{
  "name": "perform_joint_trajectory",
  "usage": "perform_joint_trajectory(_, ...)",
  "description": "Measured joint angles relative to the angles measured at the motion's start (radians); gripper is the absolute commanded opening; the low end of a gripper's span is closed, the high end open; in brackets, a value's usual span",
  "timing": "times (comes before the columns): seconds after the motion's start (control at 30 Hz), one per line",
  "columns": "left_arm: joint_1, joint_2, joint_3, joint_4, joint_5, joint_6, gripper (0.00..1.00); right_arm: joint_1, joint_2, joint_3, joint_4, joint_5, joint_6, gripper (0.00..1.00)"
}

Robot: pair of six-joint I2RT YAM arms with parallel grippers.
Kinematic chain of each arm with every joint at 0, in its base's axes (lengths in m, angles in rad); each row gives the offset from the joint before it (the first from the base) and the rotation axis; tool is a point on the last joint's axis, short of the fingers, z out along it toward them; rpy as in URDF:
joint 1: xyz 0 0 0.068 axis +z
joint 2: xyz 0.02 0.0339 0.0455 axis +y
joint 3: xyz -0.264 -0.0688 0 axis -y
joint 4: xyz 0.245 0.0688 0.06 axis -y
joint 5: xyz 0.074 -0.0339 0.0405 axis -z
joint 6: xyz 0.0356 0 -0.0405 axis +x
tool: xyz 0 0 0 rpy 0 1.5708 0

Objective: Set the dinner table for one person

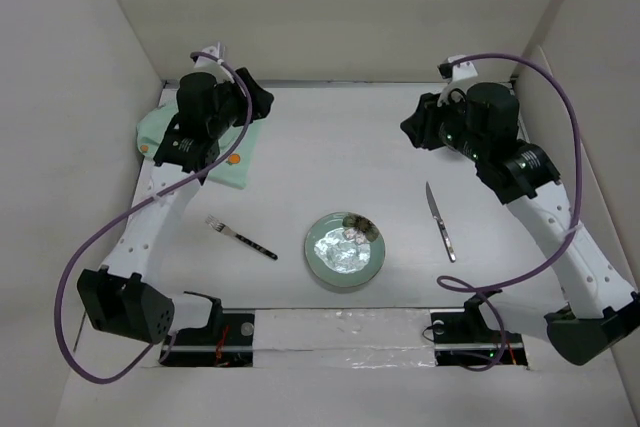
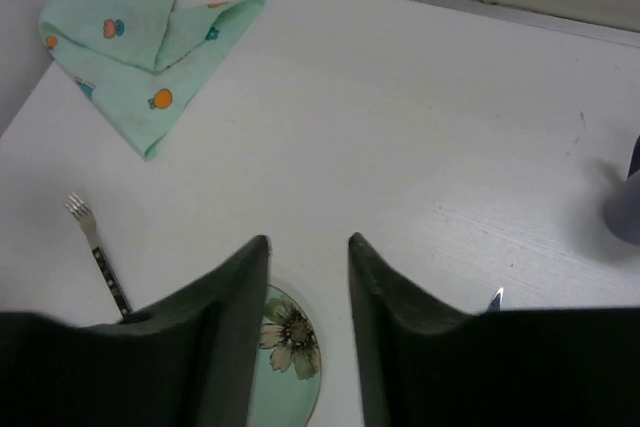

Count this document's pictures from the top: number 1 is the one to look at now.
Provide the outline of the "green cartoon print cloth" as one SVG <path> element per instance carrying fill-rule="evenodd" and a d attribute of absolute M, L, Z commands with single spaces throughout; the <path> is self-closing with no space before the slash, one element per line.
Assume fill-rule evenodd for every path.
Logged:
<path fill-rule="evenodd" d="M 136 127 L 136 144 L 140 153 L 152 159 L 160 146 L 169 121 L 178 113 L 175 100 L 162 103 L 139 121 Z M 251 123 L 239 146 L 216 168 L 208 173 L 207 180 L 226 187 L 242 190 L 247 186 L 254 149 L 264 120 Z"/>

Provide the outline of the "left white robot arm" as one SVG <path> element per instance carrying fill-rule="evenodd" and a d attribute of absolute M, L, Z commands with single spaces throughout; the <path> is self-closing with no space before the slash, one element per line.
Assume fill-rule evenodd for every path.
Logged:
<path fill-rule="evenodd" d="M 269 115 L 274 97 L 245 67 L 239 81 L 209 72 L 181 78 L 176 107 L 146 144 L 154 162 L 150 204 L 136 212 L 121 240 L 96 270 L 85 269 L 77 290 L 101 332 L 158 344 L 174 332 L 176 301 L 154 286 L 164 251 L 204 181 L 194 173 L 225 159 L 224 135 Z"/>

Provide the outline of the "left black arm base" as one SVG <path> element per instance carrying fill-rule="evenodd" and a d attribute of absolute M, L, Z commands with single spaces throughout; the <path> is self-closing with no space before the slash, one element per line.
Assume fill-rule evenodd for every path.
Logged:
<path fill-rule="evenodd" d="M 163 367 L 245 368 L 253 365 L 256 312 L 226 309 L 220 299 L 186 291 L 163 341 Z"/>

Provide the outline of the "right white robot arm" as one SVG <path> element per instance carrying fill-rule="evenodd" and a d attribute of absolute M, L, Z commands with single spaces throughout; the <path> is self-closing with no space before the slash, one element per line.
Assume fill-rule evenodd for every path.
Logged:
<path fill-rule="evenodd" d="M 519 102 L 500 84 L 481 82 L 462 91 L 426 93 L 400 128 L 416 148 L 447 147 L 474 163 L 476 175 L 521 223 L 546 257 L 565 304 L 541 296 L 510 295 L 504 284 L 464 304 L 462 328 L 473 340 L 497 332 L 549 342 L 582 366 L 639 327 L 639 293 L 616 271 L 581 221 L 572 215 L 560 174 L 546 152 L 519 136 Z"/>

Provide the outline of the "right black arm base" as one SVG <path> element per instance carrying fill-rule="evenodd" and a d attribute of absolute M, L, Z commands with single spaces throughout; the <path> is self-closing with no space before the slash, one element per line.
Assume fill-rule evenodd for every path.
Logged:
<path fill-rule="evenodd" d="M 522 336 L 507 332 L 503 351 L 497 327 L 488 327 L 480 308 L 486 303 L 474 295 L 462 308 L 433 309 L 422 337 L 434 347 L 437 366 L 466 370 L 483 369 L 495 361 L 499 366 L 529 365 Z"/>

